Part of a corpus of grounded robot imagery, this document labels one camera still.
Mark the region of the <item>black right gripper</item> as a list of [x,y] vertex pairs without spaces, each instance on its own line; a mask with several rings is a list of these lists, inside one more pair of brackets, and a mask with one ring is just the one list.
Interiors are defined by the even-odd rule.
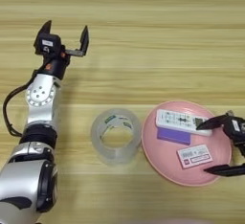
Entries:
[[[220,127],[225,120],[227,119],[226,115],[221,115],[217,117],[210,118],[203,123],[200,123],[196,129],[197,130],[210,130],[216,129]],[[245,158],[245,137],[238,138],[234,140],[234,145],[240,150],[242,156]],[[205,172],[225,176],[225,177],[232,177],[232,176],[240,176],[245,175],[245,164],[240,166],[229,166],[229,165],[220,165],[214,166],[211,168],[205,168]]]

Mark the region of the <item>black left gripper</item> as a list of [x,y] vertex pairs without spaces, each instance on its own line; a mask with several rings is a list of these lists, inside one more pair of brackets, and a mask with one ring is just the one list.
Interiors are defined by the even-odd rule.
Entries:
[[[43,24],[39,30],[40,34],[48,34],[51,30],[52,21],[48,20]],[[40,73],[53,76],[55,78],[63,78],[66,68],[70,64],[70,58],[72,56],[83,57],[88,49],[89,45],[89,31],[85,26],[80,36],[80,48],[79,50],[65,50],[61,51],[55,57],[44,57],[43,65],[40,67]]]

